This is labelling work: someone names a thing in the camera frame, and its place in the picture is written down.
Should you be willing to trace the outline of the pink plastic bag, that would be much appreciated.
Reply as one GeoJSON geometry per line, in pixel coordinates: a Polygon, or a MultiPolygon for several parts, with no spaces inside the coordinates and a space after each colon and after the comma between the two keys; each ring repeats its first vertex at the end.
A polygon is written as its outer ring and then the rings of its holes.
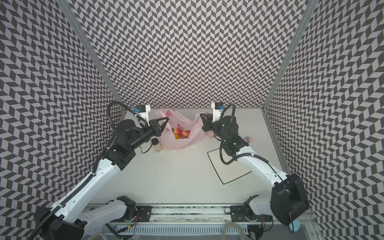
{"type": "Polygon", "coordinates": [[[202,130],[203,122],[200,113],[197,113],[193,119],[189,119],[180,112],[171,109],[159,109],[156,110],[156,114],[159,118],[169,118],[168,124],[160,137],[160,144],[163,149],[185,149],[206,137],[206,133],[202,130]],[[186,130],[191,132],[187,139],[183,139],[181,133],[186,130]],[[174,134],[179,135],[181,138],[176,140],[174,134]]]}

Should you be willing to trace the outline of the fake strawberry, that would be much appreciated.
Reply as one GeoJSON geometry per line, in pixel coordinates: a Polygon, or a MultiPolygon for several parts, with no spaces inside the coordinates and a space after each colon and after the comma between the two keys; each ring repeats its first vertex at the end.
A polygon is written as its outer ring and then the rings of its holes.
{"type": "Polygon", "coordinates": [[[190,135],[190,132],[191,132],[191,131],[188,131],[188,130],[186,130],[186,131],[182,131],[182,133],[181,133],[181,137],[182,137],[183,139],[187,139],[187,138],[189,137],[189,135],[190,135]]]}

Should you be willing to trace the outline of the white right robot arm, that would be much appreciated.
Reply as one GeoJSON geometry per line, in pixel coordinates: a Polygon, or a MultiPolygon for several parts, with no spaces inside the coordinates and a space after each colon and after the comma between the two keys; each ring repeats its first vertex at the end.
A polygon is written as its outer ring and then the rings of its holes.
{"type": "Polygon", "coordinates": [[[211,107],[211,114],[200,115],[202,129],[206,133],[212,131],[220,141],[219,156],[222,164],[229,166],[238,162],[268,187],[268,199],[253,195],[243,203],[245,218],[253,222],[264,216],[274,217],[289,227],[291,232],[295,232],[298,218],[310,208],[303,180],[296,174],[289,175],[272,166],[239,135],[234,104],[226,106],[222,102],[214,102],[211,107]]]}

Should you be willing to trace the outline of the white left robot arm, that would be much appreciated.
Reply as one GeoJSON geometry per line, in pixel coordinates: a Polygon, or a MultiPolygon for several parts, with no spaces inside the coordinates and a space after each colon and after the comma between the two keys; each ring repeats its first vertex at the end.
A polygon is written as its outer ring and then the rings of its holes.
{"type": "Polygon", "coordinates": [[[131,109],[126,104],[112,101],[107,106],[107,117],[113,136],[97,158],[91,172],[63,198],[50,207],[41,207],[35,213],[35,230],[30,240],[80,240],[92,230],[114,220],[136,221],[139,211],[136,202],[120,196],[103,207],[84,212],[93,197],[136,156],[136,149],[160,137],[169,117],[149,119],[148,105],[131,109]]]}

